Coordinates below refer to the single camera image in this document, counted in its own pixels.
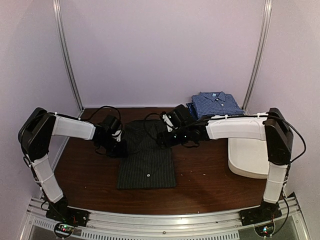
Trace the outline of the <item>dark striped long sleeve shirt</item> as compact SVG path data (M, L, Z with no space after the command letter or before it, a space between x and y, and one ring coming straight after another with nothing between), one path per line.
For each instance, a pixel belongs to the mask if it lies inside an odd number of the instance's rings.
M117 189L166 189L177 186L170 148L153 140L167 128L160 120L133 120L125 125L128 157L119 164Z

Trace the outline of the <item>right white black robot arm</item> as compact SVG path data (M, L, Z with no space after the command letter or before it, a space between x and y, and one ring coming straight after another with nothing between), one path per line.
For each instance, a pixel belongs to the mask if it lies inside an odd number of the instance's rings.
M293 128L284 119L278 108L251 115L206 115L193 119L188 110L179 105L171 112L160 115L166 130L156 135L156 142L164 148L201 141L228 140L229 168L248 178L252 172L233 164L259 164L254 157L262 153L268 162L266 186L260 206L256 210L259 220L268 220L277 210L283 188L288 180L292 163Z

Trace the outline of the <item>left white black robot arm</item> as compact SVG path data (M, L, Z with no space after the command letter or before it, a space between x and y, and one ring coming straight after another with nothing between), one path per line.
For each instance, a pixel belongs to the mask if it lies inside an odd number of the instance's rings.
M41 187L49 210L61 222L72 218L68 201L60 188L49 161L49 146L53 136L63 136L92 141L94 146L105 149L110 158L126 158L127 142L122 139L120 117L107 115L102 122L75 118L37 107L18 133L24 161L31 169L36 183Z

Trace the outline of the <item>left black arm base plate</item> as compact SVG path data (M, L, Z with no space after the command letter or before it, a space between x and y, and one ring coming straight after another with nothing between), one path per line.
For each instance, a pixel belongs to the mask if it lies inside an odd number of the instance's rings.
M86 227L89 212L76 208L63 207L62 209L50 206L45 216L48 219L66 223L73 226Z

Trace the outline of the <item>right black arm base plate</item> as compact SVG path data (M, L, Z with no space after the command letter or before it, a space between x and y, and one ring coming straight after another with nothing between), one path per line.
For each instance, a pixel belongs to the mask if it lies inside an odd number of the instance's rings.
M260 205L254 208L248 208L239 212L241 224L243 226L255 225L263 222L269 222L274 218L282 216L279 205Z

